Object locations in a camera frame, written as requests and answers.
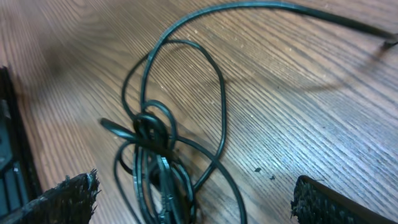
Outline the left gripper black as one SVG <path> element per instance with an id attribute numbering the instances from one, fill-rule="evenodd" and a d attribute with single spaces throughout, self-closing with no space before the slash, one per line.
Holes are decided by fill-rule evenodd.
<path id="1" fill-rule="evenodd" d="M 41 194 L 11 72 L 1 67 L 1 217 Z"/>

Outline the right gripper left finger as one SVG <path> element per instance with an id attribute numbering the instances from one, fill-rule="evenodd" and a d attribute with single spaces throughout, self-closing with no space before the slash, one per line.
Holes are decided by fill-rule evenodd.
<path id="1" fill-rule="evenodd" d="M 1 224 L 88 224 L 99 185 L 96 169 L 66 176 L 56 187 L 2 218 Z"/>

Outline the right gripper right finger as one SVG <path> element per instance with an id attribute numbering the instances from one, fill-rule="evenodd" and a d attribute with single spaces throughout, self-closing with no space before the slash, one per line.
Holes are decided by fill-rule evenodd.
<path id="1" fill-rule="evenodd" d="M 290 204 L 300 224 L 397 224 L 306 175 L 298 177 Z"/>

